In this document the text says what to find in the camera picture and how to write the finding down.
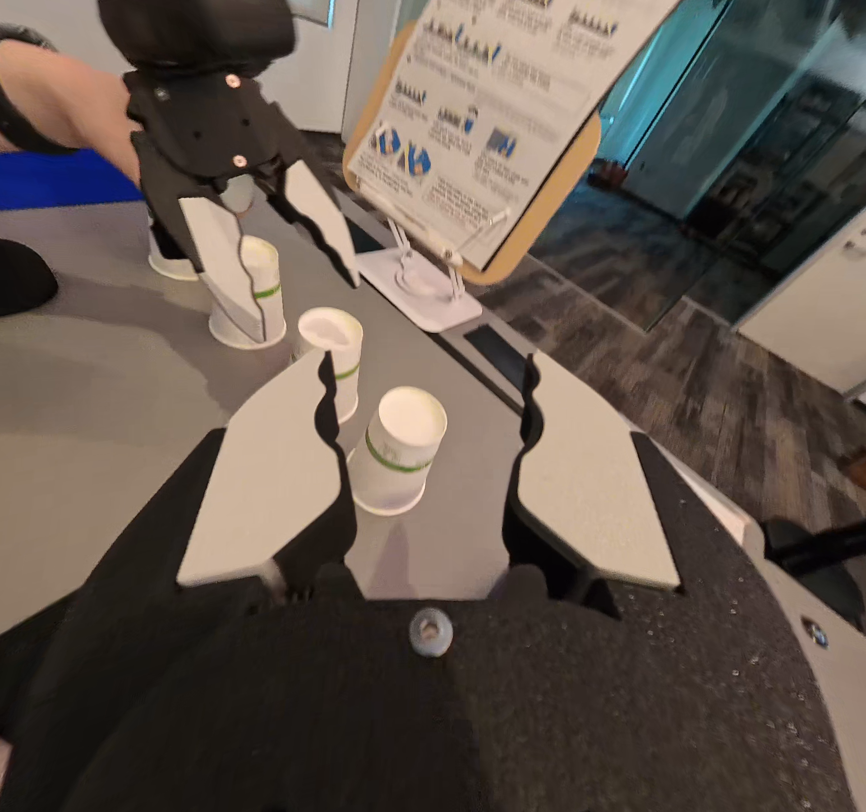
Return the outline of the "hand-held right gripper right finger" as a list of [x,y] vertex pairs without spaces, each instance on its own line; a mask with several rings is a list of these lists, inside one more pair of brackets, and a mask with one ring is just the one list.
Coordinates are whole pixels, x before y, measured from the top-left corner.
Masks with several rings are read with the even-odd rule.
[[526,358],[521,448],[504,506],[508,577],[548,599],[608,599],[614,583],[681,593],[634,431],[551,357]]

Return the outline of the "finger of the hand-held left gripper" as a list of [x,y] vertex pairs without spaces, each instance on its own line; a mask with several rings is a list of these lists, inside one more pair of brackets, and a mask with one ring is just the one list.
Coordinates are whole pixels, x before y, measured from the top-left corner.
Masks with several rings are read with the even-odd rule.
[[301,225],[334,270],[352,288],[359,288],[360,273],[345,217],[327,186],[304,160],[279,168],[267,201],[285,222]]
[[244,236],[235,214],[206,197],[182,197],[179,209],[201,282],[234,327],[263,344],[266,323],[254,296],[253,274],[244,263]]

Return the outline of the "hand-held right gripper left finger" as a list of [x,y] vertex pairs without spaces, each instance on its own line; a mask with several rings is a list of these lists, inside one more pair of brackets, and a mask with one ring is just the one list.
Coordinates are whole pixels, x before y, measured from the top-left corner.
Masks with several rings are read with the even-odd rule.
[[330,352],[312,350],[230,418],[177,573],[184,587],[261,578],[283,597],[312,594],[341,565],[357,525]]

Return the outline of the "blue plastic bin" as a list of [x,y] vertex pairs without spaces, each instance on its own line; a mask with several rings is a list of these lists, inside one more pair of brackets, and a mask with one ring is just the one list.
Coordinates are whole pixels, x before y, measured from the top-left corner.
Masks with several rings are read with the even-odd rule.
[[1,210],[21,211],[141,202],[139,189],[94,151],[65,156],[1,155]]

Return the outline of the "person's left hand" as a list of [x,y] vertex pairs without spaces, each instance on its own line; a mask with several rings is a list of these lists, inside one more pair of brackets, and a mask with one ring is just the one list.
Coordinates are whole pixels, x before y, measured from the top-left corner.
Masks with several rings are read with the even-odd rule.
[[[116,75],[25,43],[1,44],[1,86],[40,133],[70,148],[89,149],[135,186],[141,178],[132,141],[140,125],[128,117],[130,96]],[[18,151],[2,136],[2,153]]]

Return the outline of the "black rectangular table plate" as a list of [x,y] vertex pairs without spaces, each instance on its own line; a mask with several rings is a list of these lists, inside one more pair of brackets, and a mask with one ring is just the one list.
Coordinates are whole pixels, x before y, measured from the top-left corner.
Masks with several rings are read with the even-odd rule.
[[525,390],[526,354],[518,351],[490,324],[482,324],[464,339],[520,393]]

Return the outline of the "black textured wrist pad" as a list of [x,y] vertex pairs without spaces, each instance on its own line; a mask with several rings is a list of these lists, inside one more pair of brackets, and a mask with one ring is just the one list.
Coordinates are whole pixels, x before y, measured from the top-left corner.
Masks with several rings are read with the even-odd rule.
[[33,248],[1,240],[1,318],[43,307],[58,292],[55,274]]

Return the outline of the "black wrist band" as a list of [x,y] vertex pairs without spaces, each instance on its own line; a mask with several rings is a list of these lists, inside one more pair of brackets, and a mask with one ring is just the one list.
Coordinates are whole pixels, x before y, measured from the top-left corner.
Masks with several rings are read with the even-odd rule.
[[[59,50],[45,36],[36,30],[14,23],[1,23],[1,41],[14,40],[32,47],[58,54]],[[56,143],[43,135],[27,119],[1,86],[1,133],[21,152],[39,153],[49,156],[67,156],[78,151]]]

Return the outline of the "printed instruction poster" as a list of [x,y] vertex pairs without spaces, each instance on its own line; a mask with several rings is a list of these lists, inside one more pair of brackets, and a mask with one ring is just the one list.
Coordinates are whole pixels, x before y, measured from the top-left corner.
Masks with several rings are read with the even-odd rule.
[[681,0],[429,0],[349,170],[485,269]]

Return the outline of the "instruction poster on stand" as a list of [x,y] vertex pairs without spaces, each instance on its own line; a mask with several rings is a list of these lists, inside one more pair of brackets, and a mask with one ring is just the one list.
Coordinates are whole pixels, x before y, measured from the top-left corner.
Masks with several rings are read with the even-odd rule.
[[[351,137],[345,143],[342,173],[346,184],[352,192],[363,196],[366,201],[382,213],[385,212],[383,200],[375,198],[371,190],[361,187],[359,178],[352,174],[349,169],[349,161],[352,154],[359,148],[365,132],[373,124],[373,118],[384,99],[392,74],[403,56],[415,24],[415,21],[408,22],[396,34],[378,77],[373,83],[372,90],[360,111]],[[600,117],[599,114],[592,114],[557,166],[550,172],[536,198],[528,206],[521,220],[514,226],[488,267],[480,270],[467,261],[464,261],[459,267],[459,272],[466,282],[474,286],[488,287],[502,282],[514,272],[514,269],[520,264],[530,247],[539,239],[543,229],[547,227],[547,223],[550,222],[595,159],[600,139]]]

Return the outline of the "white door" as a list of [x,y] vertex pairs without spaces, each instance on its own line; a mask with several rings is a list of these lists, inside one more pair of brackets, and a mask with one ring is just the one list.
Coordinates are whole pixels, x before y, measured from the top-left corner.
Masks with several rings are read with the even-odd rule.
[[865,210],[734,329],[845,400],[864,405]]

